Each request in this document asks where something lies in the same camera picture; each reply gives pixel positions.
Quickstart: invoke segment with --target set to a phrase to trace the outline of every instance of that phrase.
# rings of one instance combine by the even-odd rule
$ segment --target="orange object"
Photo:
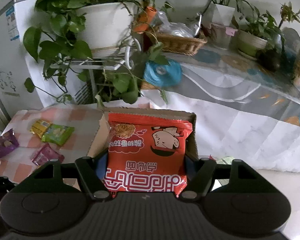
[[[104,184],[118,191],[174,192],[186,187],[186,138],[192,124],[136,114],[109,113],[110,142]]]
[[[133,31],[139,34],[146,31],[156,14],[157,10],[153,7],[148,6],[145,9],[145,12],[140,14],[140,17],[138,19],[139,24],[133,29]]]

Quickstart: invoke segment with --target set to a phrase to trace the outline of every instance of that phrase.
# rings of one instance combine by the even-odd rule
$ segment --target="blue yarn ball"
[[[146,62],[146,69],[143,78],[150,84],[157,87],[170,87],[180,83],[182,70],[180,63],[168,59],[170,65],[159,65],[154,61]]]

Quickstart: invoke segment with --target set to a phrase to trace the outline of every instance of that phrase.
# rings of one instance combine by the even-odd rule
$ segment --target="checkered tablecloth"
[[[149,100],[146,98],[139,98],[133,105],[118,100],[105,103],[105,106],[150,107]],[[76,159],[86,156],[98,131],[99,120],[103,115],[103,112],[97,108],[97,104],[58,104],[40,111],[18,111],[7,125],[4,133],[13,128],[20,147],[0,159],[0,176],[7,176],[10,181],[20,183],[36,169],[37,166],[31,162],[30,156],[44,143],[37,135],[30,133],[29,129],[38,119],[74,127],[74,132],[62,147],[50,143],[51,148],[65,156],[63,163],[73,163]]]

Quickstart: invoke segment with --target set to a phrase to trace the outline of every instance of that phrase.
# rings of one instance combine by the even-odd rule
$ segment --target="wicker basket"
[[[154,43],[155,39],[152,35],[148,34],[151,41]],[[163,43],[163,51],[184,54],[193,56],[197,54],[198,50],[207,43],[207,38],[204,34],[200,33],[200,39],[184,38],[179,36],[172,36],[162,33],[156,34],[159,42]]]

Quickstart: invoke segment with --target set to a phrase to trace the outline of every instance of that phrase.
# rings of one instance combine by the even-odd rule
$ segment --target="white refrigerator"
[[[28,27],[41,25],[43,29],[50,28],[48,15],[34,11],[35,2],[36,0],[0,0],[0,104],[11,118],[18,110],[39,110],[56,103],[53,97],[38,89],[29,93],[24,87],[28,77],[35,86],[52,95],[62,94],[52,80],[44,80],[44,62],[40,60],[36,63],[22,43]],[[67,76],[72,103],[86,103],[91,96],[90,86],[80,81],[71,71]]]

